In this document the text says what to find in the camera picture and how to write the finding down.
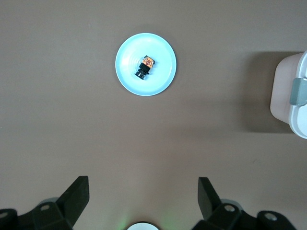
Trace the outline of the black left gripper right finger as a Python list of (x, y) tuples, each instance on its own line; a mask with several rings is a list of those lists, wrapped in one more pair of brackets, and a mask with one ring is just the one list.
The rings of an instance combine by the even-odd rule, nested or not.
[(256, 230), (257, 220), (233, 200), (221, 199), (209, 178), (198, 180), (198, 204), (203, 216), (194, 230)]

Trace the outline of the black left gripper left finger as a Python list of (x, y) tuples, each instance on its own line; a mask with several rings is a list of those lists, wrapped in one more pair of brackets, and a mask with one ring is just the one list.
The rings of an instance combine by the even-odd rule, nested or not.
[(89, 202), (89, 178), (79, 176), (56, 201), (18, 217), (19, 230), (71, 230)]

